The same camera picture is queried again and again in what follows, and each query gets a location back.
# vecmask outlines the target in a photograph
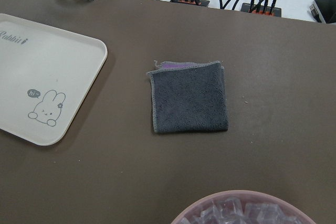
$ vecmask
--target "black device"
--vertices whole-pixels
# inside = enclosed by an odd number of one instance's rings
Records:
[[[336,24],[336,0],[314,0],[310,11],[318,22]]]

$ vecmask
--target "folded cloth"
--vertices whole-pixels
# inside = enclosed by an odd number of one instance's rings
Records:
[[[157,67],[147,73],[152,86],[154,132],[228,129],[224,68],[219,61],[165,61]]]

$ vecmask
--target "brown table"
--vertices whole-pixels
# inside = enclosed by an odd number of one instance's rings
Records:
[[[170,223],[231,189],[336,219],[336,27],[153,0],[0,0],[0,13],[108,47],[60,142],[0,131],[0,223]],[[229,130],[154,134],[154,60],[222,61]]]

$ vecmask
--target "rabbit ear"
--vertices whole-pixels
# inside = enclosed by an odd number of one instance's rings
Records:
[[[43,101],[52,101],[55,96],[56,96],[57,92],[55,90],[49,90],[43,97]]]
[[[58,93],[53,102],[56,103],[56,104],[59,104],[59,103],[63,103],[65,100],[65,94],[64,93]]]

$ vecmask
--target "black connector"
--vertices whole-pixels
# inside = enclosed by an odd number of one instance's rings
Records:
[[[311,15],[313,15],[314,19],[316,19],[316,21],[318,23],[322,23],[321,19],[320,19],[320,14],[318,13],[318,11],[316,10],[315,6],[314,5],[311,5],[309,7],[310,9],[310,12],[311,12]]]

